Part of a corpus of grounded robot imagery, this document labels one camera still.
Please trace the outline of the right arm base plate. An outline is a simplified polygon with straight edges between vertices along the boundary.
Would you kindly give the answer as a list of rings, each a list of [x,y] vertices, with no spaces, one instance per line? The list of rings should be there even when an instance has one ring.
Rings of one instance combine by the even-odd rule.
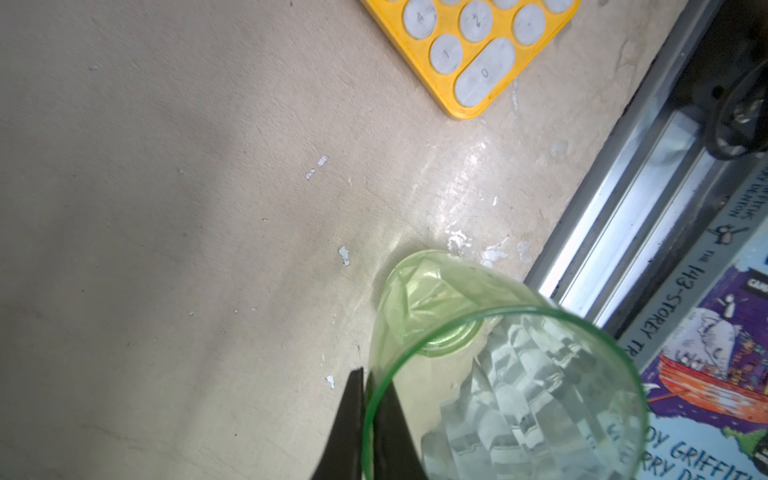
[[[767,59],[725,91],[705,125],[704,140],[720,161],[767,151]]]

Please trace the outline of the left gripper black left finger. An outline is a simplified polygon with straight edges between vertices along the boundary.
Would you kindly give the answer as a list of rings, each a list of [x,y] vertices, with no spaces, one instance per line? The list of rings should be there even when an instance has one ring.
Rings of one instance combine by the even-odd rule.
[[[365,415],[364,370],[350,372],[312,480],[360,480]]]

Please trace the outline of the green translucent cup front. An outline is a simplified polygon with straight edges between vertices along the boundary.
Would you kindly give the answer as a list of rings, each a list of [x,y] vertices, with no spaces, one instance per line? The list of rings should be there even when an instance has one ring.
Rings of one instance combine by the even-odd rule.
[[[632,479],[648,412],[605,332],[521,282],[416,252],[381,290],[368,373],[393,382],[426,479]]]

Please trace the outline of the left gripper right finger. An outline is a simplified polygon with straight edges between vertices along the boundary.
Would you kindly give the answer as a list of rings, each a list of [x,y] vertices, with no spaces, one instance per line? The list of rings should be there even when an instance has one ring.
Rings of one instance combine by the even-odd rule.
[[[394,383],[391,382],[376,409],[373,394],[376,382],[369,374],[365,383],[366,409],[371,421],[364,420],[365,479],[426,479],[412,440]]]

